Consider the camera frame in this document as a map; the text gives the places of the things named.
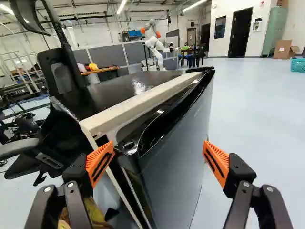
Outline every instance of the wooden board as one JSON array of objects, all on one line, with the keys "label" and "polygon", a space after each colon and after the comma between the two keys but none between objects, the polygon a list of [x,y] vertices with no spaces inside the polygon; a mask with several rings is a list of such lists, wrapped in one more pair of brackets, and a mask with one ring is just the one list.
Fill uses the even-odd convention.
[{"label": "wooden board", "polygon": [[81,75],[90,75],[90,74],[93,74],[93,73],[103,73],[103,72],[117,70],[117,69],[119,69],[118,66],[113,66],[113,67],[109,67],[109,68],[100,68],[99,70],[96,70],[96,71],[81,73]]}]

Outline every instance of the cubicle partition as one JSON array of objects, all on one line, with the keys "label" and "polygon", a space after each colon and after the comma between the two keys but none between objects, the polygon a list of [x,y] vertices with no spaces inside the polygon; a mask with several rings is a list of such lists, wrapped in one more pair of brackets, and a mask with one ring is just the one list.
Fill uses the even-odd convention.
[{"label": "cubicle partition", "polygon": [[[97,64],[99,68],[118,65],[120,67],[118,76],[123,76],[141,71],[141,61],[145,60],[144,48],[146,50],[146,58],[153,58],[153,54],[143,44],[144,42],[145,40],[89,47],[74,50],[73,53],[77,63],[86,64],[92,62]],[[167,70],[178,69],[176,54],[163,53],[163,57],[164,66]]]}]

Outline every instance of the black office chair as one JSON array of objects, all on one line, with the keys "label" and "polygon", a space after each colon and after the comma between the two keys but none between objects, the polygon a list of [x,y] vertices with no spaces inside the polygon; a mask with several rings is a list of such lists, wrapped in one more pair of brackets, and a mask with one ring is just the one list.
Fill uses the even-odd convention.
[{"label": "black office chair", "polygon": [[[31,32],[50,36],[41,26],[35,11],[37,0],[10,0],[11,8],[23,27]],[[86,85],[81,76],[70,45],[61,28],[61,22],[48,0],[41,0],[61,42],[61,48],[46,50],[37,55],[45,76],[50,97],[82,88]],[[91,149],[89,142],[75,120],[52,105],[36,138],[24,139],[0,147],[0,161],[20,155],[6,171],[6,179],[14,179],[40,171],[34,185],[42,182],[42,175],[62,174],[77,156],[75,149]]]}]

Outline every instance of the ceiling light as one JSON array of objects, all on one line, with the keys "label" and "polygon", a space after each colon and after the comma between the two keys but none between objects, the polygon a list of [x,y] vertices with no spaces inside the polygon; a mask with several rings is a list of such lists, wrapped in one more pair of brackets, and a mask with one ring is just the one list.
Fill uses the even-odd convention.
[{"label": "ceiling light", "polygon": [[206,2],[206,1],[208,1],[208,0],[198,1],[195,4],[193,4],[193,5],[189,6],[189,7],[186,7],[185,9],[183,9],[182,12],[184,13],[184,12],[190,10],[191,8],[194,8],[195,6],[198,6],[198,5],[200,5],[200,4],[202,4],[202,3]]},{"label": "ceiling light", "polygon": [[7,7],[6,5],[4,4],[0,4],[0,8],[3,9],[4,11],[6,11],[7,13],[9,13],[10,15],[13,15],[15,16],[14,12],[11,10],[10,7]]},{"label": "ceiling light", "polygon": [[120,7],[119,7],[118,11],[116,12],[116,14],[119,15],[119,14],[121,13],[121,11],[123,10],[123,8],[124,8],[126,2],[127,2],[127,0],[122,0],[122,2],[121,2],[121,4],[120,4]]}]

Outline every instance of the door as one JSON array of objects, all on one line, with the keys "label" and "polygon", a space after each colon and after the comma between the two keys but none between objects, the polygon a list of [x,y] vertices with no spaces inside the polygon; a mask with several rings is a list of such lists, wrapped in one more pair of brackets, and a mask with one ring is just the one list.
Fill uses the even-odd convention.
[{"label": "door", "polygon": [[187,45],[196,45],[196,28],[187,29]]},{"label": "door", "polygon": [[210,29],[211,24],[206,24],[201,27],[201,44],[204,46],[204,51],[209,51]]},{"label": "door", "polygon": [[233,13],[228,57],[244,57],[249,38],[253,8]]}]

